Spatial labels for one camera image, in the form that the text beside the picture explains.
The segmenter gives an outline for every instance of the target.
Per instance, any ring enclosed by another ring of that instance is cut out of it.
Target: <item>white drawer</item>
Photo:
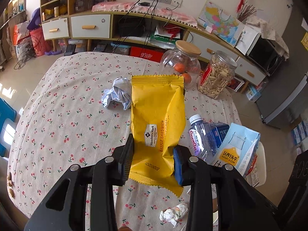
[[[42,24],[45,40],[69,37],[67,18],[61,18]]]
[[[238,64],[238,67],[236,68],[235,73],[254,85],[259,85],[266,76],[255,65],[247,62],[241,57],[238,58],[236,63]]]
[[[110,15],[76,16],[70,23],[74,38],[110,38]]]
[[[230,51],[229,49],[221,46],[220,44],[206,38],[203,37],[201,35],[198,35],[196,33],[191,32],[191,34],[193,35],[193,39],[192,36],[189,34],[187,37],[188,42],[191,41],[192,39],[192,44],[196,45],[200,50],[201,50],[201,57],[204,57],[208,60],[211,59],[212,55],[210,53],[207,52],[207,49],[210,49],[212,51],[217,51],[220,50],[222,52],[225,52],[227,55],[229,55],[233,60],[236,60],[238,55],[233,53],[232,51]]]

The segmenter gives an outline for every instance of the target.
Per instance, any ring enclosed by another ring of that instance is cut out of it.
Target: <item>purple object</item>
[[[42,22],[41,22],[40,8],[37,8],[32,13],[32,19],[29,22],[27,29],[28,30],[34,30],[34,29],[38,28],[41,23]]]
[[[59,55],[62,53],[62,50],[58,50],[56,52],[53,52],[52,50],[49,52],[45,52],[45,55]]]

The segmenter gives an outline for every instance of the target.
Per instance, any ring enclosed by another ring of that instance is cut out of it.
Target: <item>white bottle cap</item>
[[[189,118],[190,125],[197,121],[202,121],[201,115],[193,115],[192,117]]]

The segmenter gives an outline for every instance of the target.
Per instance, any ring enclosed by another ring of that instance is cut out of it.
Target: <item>floral tablecloth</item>
[[[59,58],[31,95],[16,128],[10,150],[8,172],[12,173],[11,200],[28,217],[60,176],[74,163],[93,165],[126,142],[130,133],[130,110],[121,103],[106,109],[102,92],[118,77],[156,74],[156,62],[106,53],[85,52]],[[199,93],[196,86],[185,94],[186,127],[179,144],[191,147],[188,118],[201,114],[209,122],[239,123],[232,98],[224,90],[218,100]],[[132,230],[171,230],[159,220],[159,213],[181,202],[189,203],[185,192],[176,197],[160,186],[147,186],[129,179],[114,187],[118,226]],[[86,204],[86,229],[90,230],[90,193]],[[174,230],[181,230],[185,217]]]

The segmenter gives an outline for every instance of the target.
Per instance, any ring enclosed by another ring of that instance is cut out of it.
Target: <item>metal screw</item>
[[[226,169],[226,170],[229,170],[229,171],[231,171],[232,169],[233,169],[233,166],[231,165],[231,164],[226,164],[225,166],[224,166],[224,168]]]
[[[76,170],[78,170],[79,169],[79,166],[77,165],[77,164],[73,164],[73,165],[71,165],[71,167],[70,167],[70,170],[71,171],[76,171]]]
[[[198,157],[190,157],[189,160],[191,162],[197,162],[199,160],[199,158]]]
[[[113,160],[114,160],[113,157],[106,157],[105,158],[105,162],[107,162],[107,163],[111,163],[111,162],[113,162]]]

